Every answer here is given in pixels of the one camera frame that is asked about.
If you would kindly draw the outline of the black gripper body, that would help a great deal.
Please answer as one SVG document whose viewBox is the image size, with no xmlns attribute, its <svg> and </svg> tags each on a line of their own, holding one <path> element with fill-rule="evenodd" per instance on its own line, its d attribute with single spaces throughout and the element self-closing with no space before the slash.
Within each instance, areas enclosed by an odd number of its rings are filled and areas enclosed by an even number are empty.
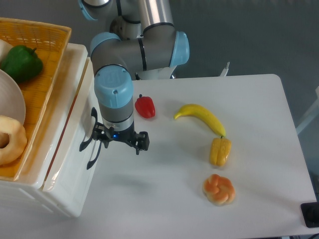
<svg viewBox="0 0 319 239">
<path fill-rule="evenodd" d="M 136 145 L 141 151 L 147 151 L 149 148 L 149 135 L 146 131 L 137 133 L 135 131 L 134 122 L 125 130 L 118 131 L 113 127 L 106 128 L 103 124 L 97 123 L 92 131 L 93 139 L 98 140 L 102 143 L 104 141 L 117 141 L 127 144 L 130 147 Z"/>
</svg>

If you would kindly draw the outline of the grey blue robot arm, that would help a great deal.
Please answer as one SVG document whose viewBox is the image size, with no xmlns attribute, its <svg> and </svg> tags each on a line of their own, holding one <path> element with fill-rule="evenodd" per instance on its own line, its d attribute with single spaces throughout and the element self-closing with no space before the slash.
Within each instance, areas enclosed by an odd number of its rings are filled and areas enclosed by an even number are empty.
<svg viewBox="0 0 319 239">
<path fill-rule="evenodd" d="M 119 141 L 136 152 L 146 151 L 149 137 L 134 128 L 133 76 L 137 73 L 185 64 L 189 59 L 186 34 L 174 27 L 166 0 L 81 0 L 84 16 L 92 21 L 121 17 L 140 25 L 140 33 L 124 38 L 120 33 L 102 32 L 90 43 L 94 92 L 98 108 L 90 140 L 107 147 Z"/>
</svg>

